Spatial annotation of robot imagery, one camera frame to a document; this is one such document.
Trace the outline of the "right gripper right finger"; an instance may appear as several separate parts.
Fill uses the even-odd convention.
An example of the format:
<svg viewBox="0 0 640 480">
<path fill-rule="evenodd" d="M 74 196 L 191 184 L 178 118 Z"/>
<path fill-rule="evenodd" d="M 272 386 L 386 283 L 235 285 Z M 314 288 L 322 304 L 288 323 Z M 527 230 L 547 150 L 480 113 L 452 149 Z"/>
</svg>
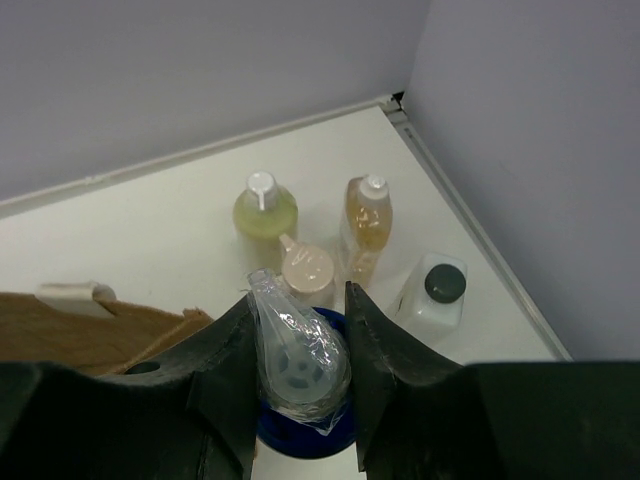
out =
<svg viewBox="0 0 640 480">
<path fill-rule="evenodd" d="M 635 479 L 635 361 L 462 366 L 345 286 L 359 469 L 370 479 Z"/>
</svg>

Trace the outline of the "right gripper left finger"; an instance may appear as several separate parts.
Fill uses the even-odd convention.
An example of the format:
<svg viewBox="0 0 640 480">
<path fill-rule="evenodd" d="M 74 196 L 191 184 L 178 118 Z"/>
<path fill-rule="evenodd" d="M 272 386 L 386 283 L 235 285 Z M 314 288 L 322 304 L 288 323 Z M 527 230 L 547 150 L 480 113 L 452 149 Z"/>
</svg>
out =
<svg viewBox="0 0 640 480">
<path fill-rule="evenodd" d="M 122 373 L 1 360 L 5 479 L 247 479 L 258 416 L 246 300 Z"/>
</svg>

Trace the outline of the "white bottle black cap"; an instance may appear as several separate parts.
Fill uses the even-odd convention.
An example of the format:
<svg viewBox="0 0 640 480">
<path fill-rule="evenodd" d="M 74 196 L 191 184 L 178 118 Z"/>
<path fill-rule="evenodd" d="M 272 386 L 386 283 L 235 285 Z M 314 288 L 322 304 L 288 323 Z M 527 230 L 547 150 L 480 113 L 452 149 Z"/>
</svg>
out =
<svg viewBox="0 0 640 480">
<path fill-rule="evenodd" d="M 425 344 L 457 329 L 467 289 L 464 261 L 439 253 L 423 255 L 386 316 Z"/>
</svg>

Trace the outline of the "orange bottle dark cap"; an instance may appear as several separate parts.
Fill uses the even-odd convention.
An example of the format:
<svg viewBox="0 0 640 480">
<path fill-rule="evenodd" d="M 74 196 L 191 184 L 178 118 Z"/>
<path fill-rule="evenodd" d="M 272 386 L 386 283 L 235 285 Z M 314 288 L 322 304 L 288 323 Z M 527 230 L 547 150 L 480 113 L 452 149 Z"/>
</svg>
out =
<svg viewBox="0 0 640 480">
<path fill-rule="evenodd" d="M 256 326 L 257 434 L 298 459 L 332 456 L 355 441 L 344 316 L 288 293 L 269 269 L 248 275 Z"/>
</svg>

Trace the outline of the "clear pump bottle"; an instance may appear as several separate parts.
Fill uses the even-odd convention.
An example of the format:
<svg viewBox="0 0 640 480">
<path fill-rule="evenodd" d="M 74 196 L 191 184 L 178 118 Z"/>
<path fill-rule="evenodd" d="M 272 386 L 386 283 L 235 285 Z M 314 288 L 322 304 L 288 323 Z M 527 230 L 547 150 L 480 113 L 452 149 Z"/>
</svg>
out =
<svg viewBox="0 0 640 480">
<path fill-rule="evenodd" d="M 335 303 L 335 265 L 322 248 L 279 237 L 283 249 L 281 279 L 289 293 L 311 307 L 331 309 Z"/>
</svg>

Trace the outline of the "brown burlap canvas bag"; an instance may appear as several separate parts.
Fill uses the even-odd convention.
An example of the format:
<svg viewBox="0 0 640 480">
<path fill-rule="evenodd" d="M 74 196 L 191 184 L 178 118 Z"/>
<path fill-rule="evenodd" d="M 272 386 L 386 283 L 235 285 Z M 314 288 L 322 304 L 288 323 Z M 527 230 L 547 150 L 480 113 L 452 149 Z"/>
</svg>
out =
<svg viewBox="0 0 640 480">
<path fill-rule="evenodd" d="M 63 311 L 34 294 L 1 294 L 1 360 L 49 361 L 84 374 L 119 374 L 209 326 L 200 309 L 180 314 L 99 295 Z"/>
</svg>

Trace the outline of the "amber liquid clear bottle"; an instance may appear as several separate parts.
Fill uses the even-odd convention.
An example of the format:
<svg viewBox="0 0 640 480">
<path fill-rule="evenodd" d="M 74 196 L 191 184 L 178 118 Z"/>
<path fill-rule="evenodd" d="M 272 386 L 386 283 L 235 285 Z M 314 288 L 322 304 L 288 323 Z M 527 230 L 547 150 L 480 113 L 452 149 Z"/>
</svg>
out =
<svg viewBox="0 0 640 480">
<path fill-rule="evenodd" d="M 340 277 L 367 288 L 392 230 L 393 207 L 387 181 L 368 174 L 346 187 L 337 240 Z"/>
</svg>

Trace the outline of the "green pump bottle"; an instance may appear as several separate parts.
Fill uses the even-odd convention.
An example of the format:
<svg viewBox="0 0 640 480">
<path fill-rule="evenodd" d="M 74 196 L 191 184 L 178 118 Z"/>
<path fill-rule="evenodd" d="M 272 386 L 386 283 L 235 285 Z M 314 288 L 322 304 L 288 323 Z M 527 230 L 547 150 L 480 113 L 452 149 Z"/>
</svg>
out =
<svg viewBox="0 0 640 480">
<path fill-rule="evenodd" d="M 271 173 L 256 171 L 247 177 L 232 218 L 248 271 L 269 268 L 281 272 L 284 247 L 280 237 L 297 239 L 298 214 L 296 199 Z"/>
</svg>

